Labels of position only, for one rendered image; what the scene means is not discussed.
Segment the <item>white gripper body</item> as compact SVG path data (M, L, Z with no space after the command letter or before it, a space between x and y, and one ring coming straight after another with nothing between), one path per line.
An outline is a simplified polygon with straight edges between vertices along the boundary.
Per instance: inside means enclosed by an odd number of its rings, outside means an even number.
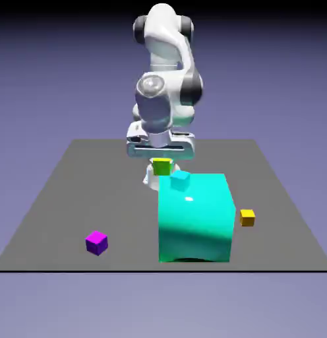
M135 131L127 136L127 154L133 158L171 158L190 160L194 157L194 134L173 132L168 145L155 148L150 144L146 132Z

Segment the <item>small cyan cube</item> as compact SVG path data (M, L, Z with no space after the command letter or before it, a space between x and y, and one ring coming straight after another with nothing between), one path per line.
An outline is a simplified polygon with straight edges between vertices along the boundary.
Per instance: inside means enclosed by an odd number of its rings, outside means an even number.
M176 170L172 173L172 175L170 175L171 189L185 191L190 185L190 180L191 174L189 172Z

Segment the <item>small purple cube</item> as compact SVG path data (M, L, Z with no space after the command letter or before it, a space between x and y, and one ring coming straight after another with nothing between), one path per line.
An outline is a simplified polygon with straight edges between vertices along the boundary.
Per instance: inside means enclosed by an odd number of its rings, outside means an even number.
M85 238L85 243L86 250L96 256L101 255L108 248L107 235L96 230Z

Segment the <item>small yellow cube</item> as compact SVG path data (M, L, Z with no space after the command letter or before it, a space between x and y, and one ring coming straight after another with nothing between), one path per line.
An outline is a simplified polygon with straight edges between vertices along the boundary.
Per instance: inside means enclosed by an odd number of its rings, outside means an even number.
M240 224L241 226L254 226L256 216L252 209L240 210Z

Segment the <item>large turquoise box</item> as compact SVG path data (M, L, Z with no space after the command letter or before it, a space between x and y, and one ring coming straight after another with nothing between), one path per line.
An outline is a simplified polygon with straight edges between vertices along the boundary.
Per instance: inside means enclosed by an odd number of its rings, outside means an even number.
M171 189L170 176L160 177L159 261L228 262L236 207L226 176L190 174L190 185L185 191Z

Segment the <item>small green cube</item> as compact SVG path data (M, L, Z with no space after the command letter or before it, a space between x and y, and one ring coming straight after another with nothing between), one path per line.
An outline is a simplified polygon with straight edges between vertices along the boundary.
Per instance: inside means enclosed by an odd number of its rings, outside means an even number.
M171 174L172 159L153 158L152 166L155 176L169 176Z

